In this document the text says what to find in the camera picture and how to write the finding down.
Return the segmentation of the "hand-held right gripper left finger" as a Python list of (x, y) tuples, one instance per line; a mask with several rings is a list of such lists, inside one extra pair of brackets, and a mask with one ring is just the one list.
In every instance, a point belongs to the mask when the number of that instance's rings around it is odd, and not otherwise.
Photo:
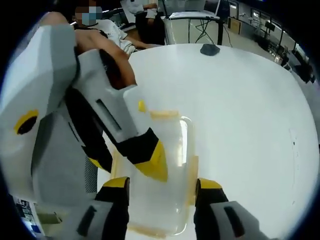
[(93, 200), (71, 209), (62, 224), (63, 240), (124, 240), (129, 223), (130, 178), (105, 182)]

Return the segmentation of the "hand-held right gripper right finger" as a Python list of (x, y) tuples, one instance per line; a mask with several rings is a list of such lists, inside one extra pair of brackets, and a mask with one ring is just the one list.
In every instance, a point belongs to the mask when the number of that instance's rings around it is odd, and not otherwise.
[(198, 240), (267, 240), (259, 221), (237, 201), (228, 200), (222, 186), (198, 178), (193, 217)]

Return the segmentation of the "person's left hand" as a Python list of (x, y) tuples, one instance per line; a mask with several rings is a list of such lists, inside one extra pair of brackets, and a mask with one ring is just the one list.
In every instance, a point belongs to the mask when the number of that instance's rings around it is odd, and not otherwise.
[(99, 49), (105, 73), (113, 88), (120, 90), (136, 85), (136, 77), (128, 55), (117, 46), (112, 50)]

